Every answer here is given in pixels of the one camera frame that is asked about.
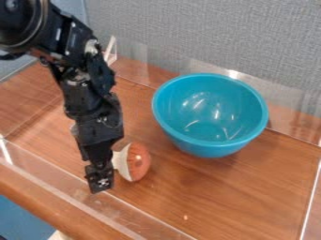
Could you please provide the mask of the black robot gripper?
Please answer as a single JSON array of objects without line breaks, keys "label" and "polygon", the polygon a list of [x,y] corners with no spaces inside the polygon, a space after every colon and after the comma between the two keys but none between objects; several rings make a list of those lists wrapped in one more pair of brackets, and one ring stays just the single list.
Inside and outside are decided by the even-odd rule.
[{"label": "black robot gripper", "polygon": [[88,117],[81,117],[71,127],[85,166],[89,192],[99,193],[114,186],[111,147],[124,137],[123,112],[118,96],[111,93],[103,99],[101,107]]}]

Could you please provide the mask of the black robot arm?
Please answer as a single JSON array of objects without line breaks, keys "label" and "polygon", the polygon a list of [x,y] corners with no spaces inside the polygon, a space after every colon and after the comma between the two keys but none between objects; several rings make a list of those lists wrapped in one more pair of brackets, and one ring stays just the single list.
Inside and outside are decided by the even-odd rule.
[{"label": "black robot arm", "polygon": [[1,60],[31,55],[49,68],[61,90],[71,134],[88,162],[89,192],[112,188],[112,145],[123,138],[115,73],[92,30],[51,0],[0,0]]}]

